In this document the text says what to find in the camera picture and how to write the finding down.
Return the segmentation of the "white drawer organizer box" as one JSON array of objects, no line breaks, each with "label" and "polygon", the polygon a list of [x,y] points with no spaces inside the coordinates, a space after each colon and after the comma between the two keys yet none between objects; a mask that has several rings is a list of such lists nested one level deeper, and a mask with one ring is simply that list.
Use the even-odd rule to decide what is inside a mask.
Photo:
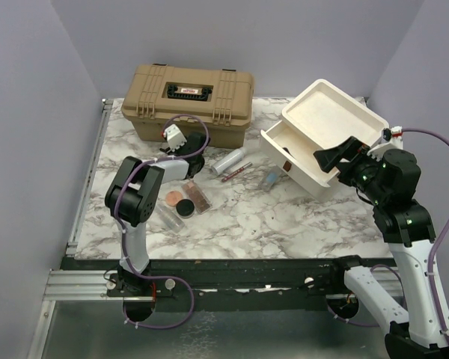
[{"label": "white drawer organizer box", "polygon": [[[323,79],[315,81],[291,101],[282,116],[289,126],[309,137],[320,150],[336,147],[350,136],[371,147],[388,127],[382,117]],[[337,175],[335,186],[331,188],[305,190],[314,199],[326,201],[340,188]]]}]

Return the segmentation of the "white pull-out drawer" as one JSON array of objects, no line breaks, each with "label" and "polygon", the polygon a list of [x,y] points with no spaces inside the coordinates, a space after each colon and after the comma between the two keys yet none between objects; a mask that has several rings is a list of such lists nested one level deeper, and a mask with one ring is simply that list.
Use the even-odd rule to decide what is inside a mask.
[{"label": "white pull-out drawer", "polygon": [[311,188],[318,191],[335,186],[337,171],[322,172],[314,158],[314,152],[320,150],[320,147],[283,120],[260,131],[260,149],[285,174],[309,192]]}]

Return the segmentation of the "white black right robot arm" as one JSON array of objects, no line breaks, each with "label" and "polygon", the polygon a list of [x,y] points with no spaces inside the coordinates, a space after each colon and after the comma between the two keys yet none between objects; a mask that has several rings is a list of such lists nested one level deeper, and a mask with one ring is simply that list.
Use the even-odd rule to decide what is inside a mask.
[{"label": "white black right robot arm", "polygon": [[415,199],[421,176],[415,156],[391,146],[377,159],[351,136],[317,150],[320,169],[338,169],[339,182],[362,192],[396,263],[406,307],[400,306],[357,256],[336,261],[329,273],[336,292],[350,290],[381,328],[390,358],[449,358],[449,310],[436,263],[437,240],[429,212]]}]

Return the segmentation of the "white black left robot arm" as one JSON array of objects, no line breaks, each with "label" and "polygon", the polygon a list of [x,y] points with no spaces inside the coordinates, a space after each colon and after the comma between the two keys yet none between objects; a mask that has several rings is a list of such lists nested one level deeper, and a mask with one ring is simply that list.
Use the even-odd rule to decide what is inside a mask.
[{"label": "white black left robot arm", "polygon": [[189,180],[199,173],[209,141],[208,135],[192,132],[183,146],[168,150],[161,158],[142,161],[127,156],[106,192],[105,205],[121,234],[120,267],[128,272],[124,286],[134,295],[146,293],[150,286],[150,276],[144,272],[150,262],[146,225],[160,188],[164,183]]}]

